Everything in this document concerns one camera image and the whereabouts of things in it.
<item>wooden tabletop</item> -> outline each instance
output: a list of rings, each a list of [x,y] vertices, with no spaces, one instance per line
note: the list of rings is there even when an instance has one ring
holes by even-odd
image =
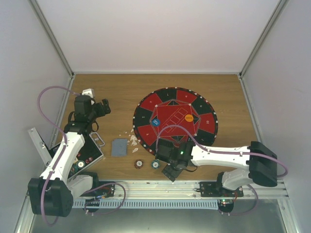
[[[95,100],[108,99],[111,114],[98,118],[98,133],[105,141],[105,158],[90,171],[97,172],[100,179],[165,180],[161,168],[151,168],[154,156],[141,144],[128,145],[127,156],[111,157],[111,143],[116,138],[130,139],[132,120],[137,104],[152,91],[164,87],[183,87],[202,95],[215,109],[218,118],[218,134],[213,146],[238,147],[250,145],[256,140],[255,131],[247,109],[244,94],[236,75],[189,75],[189,74],[87,74],[76,75],[72,90],[95,90]],[[74,96],[70,96],[62,127],[67,123],[68,114],[74,110]],[[134,162],[141,159],[141,169],[134,168]],[[179,180],[214,180],[230,167],[201,166],[194,173],[183,171]]]

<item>metal grille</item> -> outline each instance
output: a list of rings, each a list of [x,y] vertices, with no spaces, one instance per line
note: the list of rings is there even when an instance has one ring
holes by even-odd
[[[88,208],[113,209],[121,204],[121,200],[101,200],[99,206]],[[84,208],[85,200],[73,202],[73,208]],[[122,209],[210,209],[217,210],[216,200],[125,200]]]

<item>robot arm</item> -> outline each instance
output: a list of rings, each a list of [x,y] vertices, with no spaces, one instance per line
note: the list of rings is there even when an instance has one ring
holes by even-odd
[[[178,148],[160,145],[155,157],[168,163],[162,172],[172,182],[183,170],[187,169],[187,166],[217,165],[236,168],[234,171],[218,174],[216,183],[219,188],[236,190],[240,186],[251,183],[266,187],[277,185],[276,163],[266,158],[246,154],[256,152],[276,159],[277,156],[262,143],[251,142],[250,146],[239,148],[202,147],[207,151],[202,150],[193,142],[182,143]]]
[[[92,124],[98,117],[111,112],[107,100],[103,100],[103,103],[95,103],[93,98],[92,89],[84,90],[76,97],[74,120],[70,120],[64,129],[67,144],[63,138],[51,163],[40,178],[32,178],[29,181],[28,191],[34,214],[41,214],[41,193],[46,180],[49,181],[45,190],[44,209],[46,215],[50,216],[67,216],[71,211],[73,199],[92,188],[91,176],[78,175],[68,183],[68,175],[76,155],[85,143],[85,138],[92,132]]]

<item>white wall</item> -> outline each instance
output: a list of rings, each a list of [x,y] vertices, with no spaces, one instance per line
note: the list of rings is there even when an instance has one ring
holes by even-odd
[[[75,72],[239,72],[278,0],[38,0]]]
[[[290,0],[244,77],[265,144],[289,166],[284,182],[310,232],[311,1]]]
[[[36,108],[39,92],[66,85],[65,68],[26,0],[0,1],[0,232],[13,232],[31,177],[43,163],[27,130],[36,127],[49,141],[52,127]],[[62,91],[42,98],[56,120]]]

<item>round game board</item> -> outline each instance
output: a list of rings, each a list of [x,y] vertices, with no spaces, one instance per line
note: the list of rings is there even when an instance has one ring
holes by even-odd
[[[202,145],[213,144],[218,120],[210,103],[199,94],[180,87],[167,87],[153,91],[137,106],[133,116],[133,128],[138,141],[151,154],[156,152],[156,137],[168,125],[185,127]],[[166,129],[159,145],[178,147],[188,140],[180,128]]]

